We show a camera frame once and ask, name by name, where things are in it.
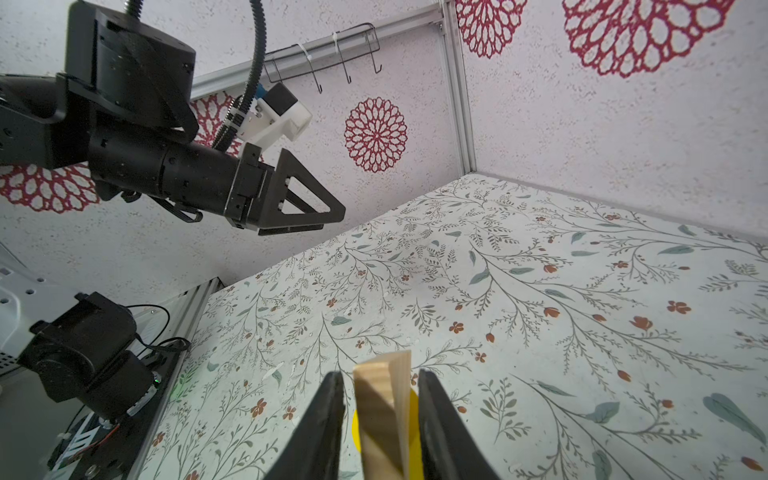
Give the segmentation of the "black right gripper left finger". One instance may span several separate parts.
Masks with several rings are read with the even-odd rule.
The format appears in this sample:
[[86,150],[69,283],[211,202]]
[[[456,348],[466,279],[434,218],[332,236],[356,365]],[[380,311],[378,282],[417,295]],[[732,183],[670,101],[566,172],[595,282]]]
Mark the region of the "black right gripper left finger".
[[344,393],[342,373],[326,374],[265,480],[338,478],[345,418]]

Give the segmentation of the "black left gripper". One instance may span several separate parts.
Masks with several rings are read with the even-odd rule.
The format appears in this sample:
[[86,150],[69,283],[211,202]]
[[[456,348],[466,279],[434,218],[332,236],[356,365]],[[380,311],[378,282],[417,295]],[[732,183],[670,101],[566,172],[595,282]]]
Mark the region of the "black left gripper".
[[266,53],[260,2],[244,93],[211,146],[197,143],[190,100],[195,51],[144,24],[142,3],[123,11],[85,2],[69,9],[64,70],[1,78],[1,162],[46,170],[85,164],[102,200],[148,197],[187,223],[205,213],[259,236],[322,230],[346,207],[287,149],[267,172],[228,150],[253,101]]

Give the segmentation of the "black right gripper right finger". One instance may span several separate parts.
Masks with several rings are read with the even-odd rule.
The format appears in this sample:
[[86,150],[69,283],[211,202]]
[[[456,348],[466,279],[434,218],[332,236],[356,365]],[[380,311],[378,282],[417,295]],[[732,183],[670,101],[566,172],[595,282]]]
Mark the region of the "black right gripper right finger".
[[420,370],[418,419],[427,480],[499,480],[435,373]]

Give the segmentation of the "yellow wooden cylinder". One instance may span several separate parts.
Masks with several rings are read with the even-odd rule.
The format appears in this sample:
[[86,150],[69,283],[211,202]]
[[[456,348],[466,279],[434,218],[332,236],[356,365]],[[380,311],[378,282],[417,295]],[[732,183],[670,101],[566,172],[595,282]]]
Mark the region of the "yellow wooden cylinder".
[[[418,421],[418,395],[415,390],[410,391],[410,411],[409,411],[409,479],[424,480],[422,464],[422,449]],[[354,445],[359,454],[362,454],[361,435],[359,427],[358,412],[353,411],[351,433]]]

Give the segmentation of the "natural wood triangle block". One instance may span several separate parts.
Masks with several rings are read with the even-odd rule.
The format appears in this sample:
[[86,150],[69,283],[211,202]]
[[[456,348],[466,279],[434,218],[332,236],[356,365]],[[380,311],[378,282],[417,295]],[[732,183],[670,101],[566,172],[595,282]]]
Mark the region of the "natural wood triangle block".
[[378,355],[353,370],[366,479],[409,477],[410,378],[408,350]]

